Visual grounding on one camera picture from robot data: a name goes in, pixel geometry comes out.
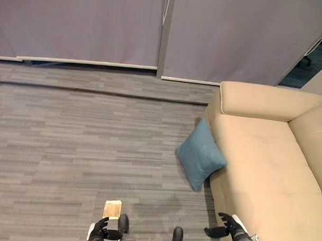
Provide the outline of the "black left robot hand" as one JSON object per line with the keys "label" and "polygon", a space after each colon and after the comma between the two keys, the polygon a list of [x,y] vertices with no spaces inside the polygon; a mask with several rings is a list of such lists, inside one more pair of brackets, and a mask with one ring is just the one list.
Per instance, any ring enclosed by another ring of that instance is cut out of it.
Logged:
{"label": "black left robot hand", "polygon": [[119,230],[107,229],[109,217],[103,218],[94,224],[91,230],[88,240],[102,239],[102,240],[120,240],[123,238],[123,233]]}

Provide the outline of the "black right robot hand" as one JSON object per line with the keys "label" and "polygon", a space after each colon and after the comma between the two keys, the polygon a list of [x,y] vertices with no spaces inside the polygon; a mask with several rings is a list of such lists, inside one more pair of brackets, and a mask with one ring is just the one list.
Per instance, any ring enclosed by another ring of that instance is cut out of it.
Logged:
{"label": "black right robot hand", "polygon": [[205,234],[210,238],[222,238],[228,235],[231,235],[231,238],[235,238],[239,235],[246,235],[247,232],[239,224],[233,216],[230,216],[226,213],[219,212],[218,215],[220,216],[223,226],[217,226],[214,228],[204,228]]}

